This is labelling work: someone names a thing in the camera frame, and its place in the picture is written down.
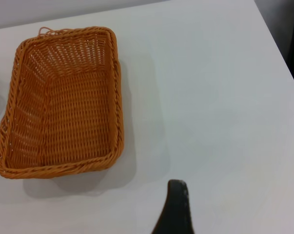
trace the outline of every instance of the basket bottom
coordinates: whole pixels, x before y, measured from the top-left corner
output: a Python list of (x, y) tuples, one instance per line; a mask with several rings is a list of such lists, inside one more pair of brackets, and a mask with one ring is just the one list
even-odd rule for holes
[(110, 152), (105, 72), (58, 78), (46, 88), (46, 94), (47, 107), (35, 141), (29, 140), (31, 129), (25, 131), (20, 127), (20, 123), (33, 126), (27, 123), (31, 119), (14, 121), (6, 160), (8, 167), (60, 165), (102, 157)]

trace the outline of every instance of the white table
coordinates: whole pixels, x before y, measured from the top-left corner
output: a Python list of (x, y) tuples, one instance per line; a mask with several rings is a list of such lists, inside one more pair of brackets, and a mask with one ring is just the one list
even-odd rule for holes
[(184, 179), (198, 234), (294, 234), (294, 81), (252, 0), (171, 0), (0, 29), (0, 119), (17, 46), (101, 25), (118, 39), (125, 149), (110, 170), (0, 177), (0, 233), (149, 234)]

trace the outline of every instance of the wicker basket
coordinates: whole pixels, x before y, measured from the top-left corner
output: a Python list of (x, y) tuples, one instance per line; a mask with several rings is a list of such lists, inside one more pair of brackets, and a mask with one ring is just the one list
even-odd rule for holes
[(52, 178), (111, 167), (123, 150), (115, 34), (49, 31), (16, 51), (0, 124), (0, 175)]

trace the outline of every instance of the basket weave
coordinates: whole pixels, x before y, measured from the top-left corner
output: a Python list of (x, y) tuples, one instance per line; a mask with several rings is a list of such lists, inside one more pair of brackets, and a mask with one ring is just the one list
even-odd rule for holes
[(111, 167), (124, 146), (115, 34), (40, 31), (16, 51), (0, 123), (0, 175), (52, 178)]

